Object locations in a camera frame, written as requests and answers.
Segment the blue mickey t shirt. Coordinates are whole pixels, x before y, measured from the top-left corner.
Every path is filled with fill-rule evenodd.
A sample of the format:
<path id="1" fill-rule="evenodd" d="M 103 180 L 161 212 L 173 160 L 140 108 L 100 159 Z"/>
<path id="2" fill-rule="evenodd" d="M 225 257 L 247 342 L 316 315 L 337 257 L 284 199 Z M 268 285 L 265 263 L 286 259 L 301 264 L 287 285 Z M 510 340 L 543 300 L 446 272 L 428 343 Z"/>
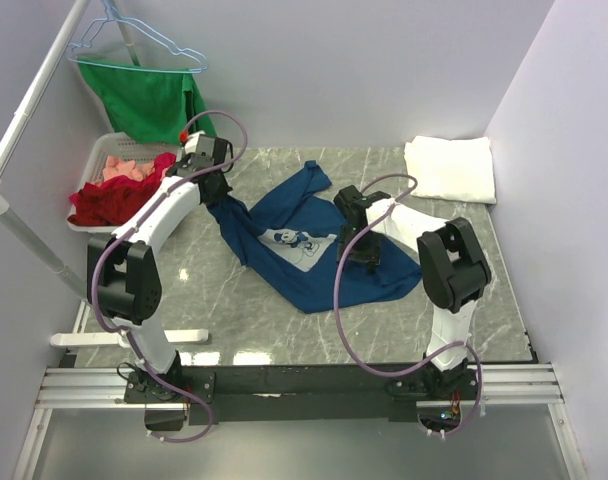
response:
<path id="1" fill-rule="evenodd" d="M 333 203 L 317 196 L 330 186 L 322 168 L 308 161 L 252 208 L 230 195 L 207 207 L 240 262 L 307 314 L 333 308 L 337 237 L 345 220 Z M 418 286 L 420 266 L 388 239 L 381 249 L 373 275 L 364 265 L 346 262 L 341 308 L 398 300 Z"/>

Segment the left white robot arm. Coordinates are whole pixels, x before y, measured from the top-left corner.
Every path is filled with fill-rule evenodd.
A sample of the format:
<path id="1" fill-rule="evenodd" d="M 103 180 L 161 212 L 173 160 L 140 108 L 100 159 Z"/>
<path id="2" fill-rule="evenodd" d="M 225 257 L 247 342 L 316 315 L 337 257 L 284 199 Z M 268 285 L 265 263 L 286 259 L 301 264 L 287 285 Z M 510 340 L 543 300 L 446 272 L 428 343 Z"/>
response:
<path id="1" fill-rule="evenodd" d="M 181 395 L 184 378 L 179 353 L 156 318 L 162 296 L 156 256 L 191 211 L 231 191 L 225 173 L 233 159 L 230 141 L 203 132 L 189 135 L 143 207 L 88 243 L 88 301 L 102 327 L 119 334 L 134 352 L 138 369 L 152 373 L 148 389 L 163 402 Z"/>

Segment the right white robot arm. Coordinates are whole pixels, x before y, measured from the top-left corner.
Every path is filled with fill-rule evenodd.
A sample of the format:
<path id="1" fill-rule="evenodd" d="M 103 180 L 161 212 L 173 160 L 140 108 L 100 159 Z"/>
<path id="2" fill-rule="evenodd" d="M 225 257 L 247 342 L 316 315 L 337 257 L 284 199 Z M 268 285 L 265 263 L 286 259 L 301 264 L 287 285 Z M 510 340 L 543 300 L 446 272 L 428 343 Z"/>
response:
<path id="1" fill-rule="evenodd" d="M 492 280 L 472 224 L 462 217 L 444 220 L 429 216 L 384 192 L 365 195 L 354 186 L 340 190 L 333 203 L 346 220 L 340 230 L 333 286 L 333 312 L 346 351 L 358 366 L 377 376 L 400 378 L 420 372 L 428 395 L 436 399 L 448 397 L 468 377 L 470 323 Z M 433 304 L 425 357 L 397 372 L 378 370 L 358 357 L 346 338 L 340 314 L 341 278 L 346 262 L 351 260 L 375 269 L 384 238 L 418 254 L 423 289 Z"/>

